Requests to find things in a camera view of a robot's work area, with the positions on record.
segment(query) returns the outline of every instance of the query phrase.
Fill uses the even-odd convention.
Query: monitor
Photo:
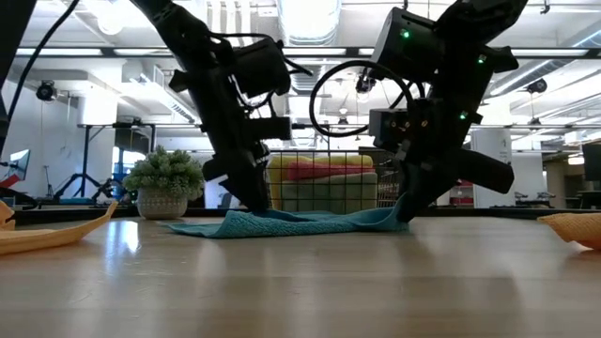
[[[10,154],[8,176],[16,175],[19,180],[25,180],[27,166],[29,165],[29,149]]]
[[[601,181],[601,145],[582,145],[584,179]]]

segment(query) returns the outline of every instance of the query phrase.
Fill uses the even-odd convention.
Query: green plant
[[[168,153],[158,146],[156,152],[135,163],[123,185],[129,191],[160,189],[175,197],[194,200],[202,196],[204,178],[200,162],[188,153],[181,150]]]

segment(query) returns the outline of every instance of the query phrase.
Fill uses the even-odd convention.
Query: security camera
[[[36,97],[44,102],[53,102],[58,97],[58,91],[54,88],[54,81],[42,81],[36,91]]]
[[[531,94],[544,93],[547,91],[547,81],[545,81],[544,79],[536,80],[533,83],[528,84],[528,86],[526,87],[526,91]]]

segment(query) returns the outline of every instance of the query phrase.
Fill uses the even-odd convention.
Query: red cushion
[[[373,172],[374,168],[371,166],[360,165],[322,164],[301,161],[291,162],[288,165],[288,179],[291,180]]]

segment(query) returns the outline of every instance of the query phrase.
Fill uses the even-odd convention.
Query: metal wire cage
[[[273,150],[266,171],[270,206],[346,214],[391,207],[402,175],[386,151]]]

